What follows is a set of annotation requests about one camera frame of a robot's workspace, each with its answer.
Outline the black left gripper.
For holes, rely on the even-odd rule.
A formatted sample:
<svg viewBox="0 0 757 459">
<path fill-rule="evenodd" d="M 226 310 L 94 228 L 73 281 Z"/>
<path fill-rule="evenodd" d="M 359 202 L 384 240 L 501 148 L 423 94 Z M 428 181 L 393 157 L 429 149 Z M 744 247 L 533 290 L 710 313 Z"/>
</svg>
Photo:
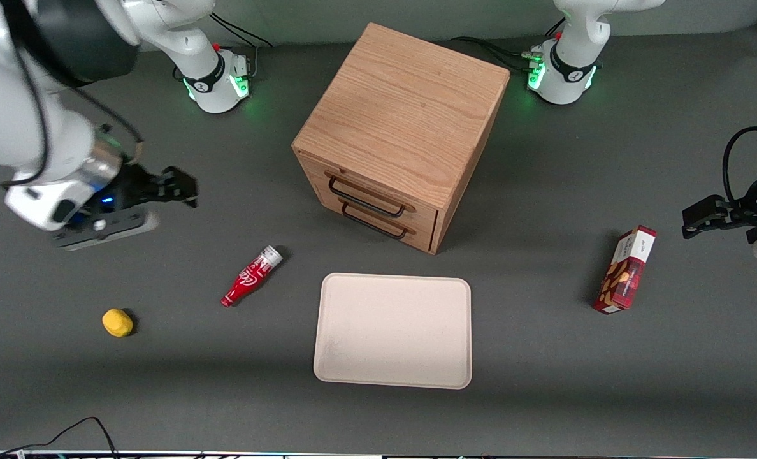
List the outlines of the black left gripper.
<svg viewBox="0 0 757 459">
<path fill-rule="evenodd" d="M 702 198 L 682 210 L 682 238 L 691 239 L 713 230 L 748 228 L 745 232 L 749 245 L 757 243 L 757 202 L 748 198 L 713 194 Z"/>
</svg>

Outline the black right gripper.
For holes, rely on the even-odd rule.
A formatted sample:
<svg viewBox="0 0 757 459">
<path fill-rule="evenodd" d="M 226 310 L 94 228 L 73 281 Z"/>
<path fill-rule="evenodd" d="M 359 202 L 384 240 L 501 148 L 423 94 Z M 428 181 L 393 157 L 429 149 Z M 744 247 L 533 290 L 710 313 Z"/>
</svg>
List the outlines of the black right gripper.
<svg viewBox="0 0 757 459">
<path fill-rule="evenodd" d="M 160 185 L 157 175 L 140 165 L 125 164 L 104 189 L 90 198 L 89 215 L 112 213 L 152 201 L 180 201 L 197 208 L 197 199 L 197 180 L 180 168 L 163 169 Z"/>
</svg>

